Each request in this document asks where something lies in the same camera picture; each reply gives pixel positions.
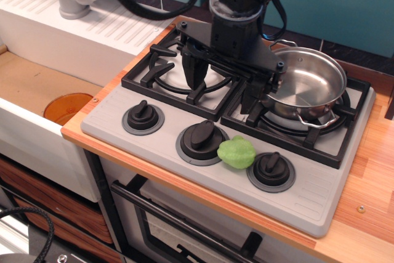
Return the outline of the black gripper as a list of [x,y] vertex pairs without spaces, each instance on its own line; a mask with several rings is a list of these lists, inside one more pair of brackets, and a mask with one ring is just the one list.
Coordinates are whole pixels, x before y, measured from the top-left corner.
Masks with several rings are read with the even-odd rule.
[[211,23],[181,21],[182,66],[190,89],[197,89],[207,74],[208,62],[222,63],[233,71],[250,73],[241,98],[241,113],[272,91],[272,77],[284,73],[284,62],[264,43],[260,35],[262,11],[229,15],[214,12]]

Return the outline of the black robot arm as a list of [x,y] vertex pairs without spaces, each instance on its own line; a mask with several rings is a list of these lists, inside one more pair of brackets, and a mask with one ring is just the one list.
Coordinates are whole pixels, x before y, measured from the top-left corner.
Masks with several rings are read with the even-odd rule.
[[273,36],[263,33],[269,3],[273,3],[286,23],[286,13],[279,0],[209,0],[210,24],[178,24],[184,44],[182,66],[191,89],[200,87],[207,66],[213,64],[246,80],[241,100],[243,114],[249,113],[265,94],[277,91],[280,76],[287,67],[264,42],[276,41],[285,29]]

